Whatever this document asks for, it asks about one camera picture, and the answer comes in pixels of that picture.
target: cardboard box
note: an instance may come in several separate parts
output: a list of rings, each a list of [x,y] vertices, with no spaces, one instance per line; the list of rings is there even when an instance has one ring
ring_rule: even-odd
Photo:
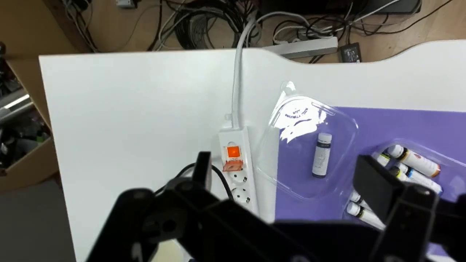
[[[5,44],[5,61],[45,124],[50,127],[37,56],[81,53],[82,44],[77,44],[77,32],[66,22],[61,0],[0,2],[0,18],[0,41]],[[53,142],[49,139],[11,165],[5,176],[0,176],[0,192],[39,184],[55,174],[58,163]]]

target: clear plastic bag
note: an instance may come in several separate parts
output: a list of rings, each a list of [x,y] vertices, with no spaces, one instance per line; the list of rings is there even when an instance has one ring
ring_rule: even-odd
[[[331,136],[324,176],[311,174],[318,134]],[[272,111],[254,160],[256,175],[298,198],[342,195],[347,179],[339,172],[350,163],[346,155],[358,133],[356,123],[340,111],[301,96],[288,82]]]

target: bottle cap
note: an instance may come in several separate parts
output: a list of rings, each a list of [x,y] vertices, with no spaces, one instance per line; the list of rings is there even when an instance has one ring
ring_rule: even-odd
[[[358,192],[352,191],[349,195],[349,201],[356,203],[359,200],[361,200],[361,195]]]
[[[400,158],[403,152],[404,152],[404,147],[398,144],[393,144],[391,147],[387,149],[387,153],[394,159]]]
[[[397,175],[397,174],[400,172],[400,169],[398,169],[397,166],[391,166],[391,168],[388,169],[388,172],[393,174],[393,175]]]
[[[395,168],[398,168],[400,172],[407,174],[409,168],[403,163],[395,163]]]
[[[330,144],[331,143],[331,134],[320,133],[317,142],[321,143],[321,144]]]
[[[353,217],[358,216],[359,211],[361,211],[361,207],[356,206],[356,204],[353,204],[353,203],[349,203],[349,204],[346,206],[346,213],[350,214],[350,216],[353,216]]]
[[[390,158],[387,158],[385,155],[372,153],[372,159],[375,159],[382,168],[390,163]]]

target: orange switch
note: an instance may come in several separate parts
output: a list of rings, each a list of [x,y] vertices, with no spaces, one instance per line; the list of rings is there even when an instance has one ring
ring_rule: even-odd
[[[238,146],[227,147],[227,155],[228,158],[238,158],[240,156]]]

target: label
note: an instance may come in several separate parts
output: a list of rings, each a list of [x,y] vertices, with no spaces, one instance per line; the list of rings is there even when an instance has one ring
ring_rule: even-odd
[[[412,150],[406,152],[404,158],[401,159],[401,163],[416,169],[419,174],[428,178],[433,178],[439,174],[439,166],[436,163],[422,158],[420,155]]]
[[[441,194],[441,187],[438,184],[435,184],[433,181],[422,176],[419,172],[416,171],[410,171],[407,174],[407,176],[414,182],[414,184],[419,184],[430,191],[433,191],[435,194]]]
[[[315,147],[314,162],[311,165],[311,174],[315,176],[324,176],[327,172],[330,159],[330,149]]]

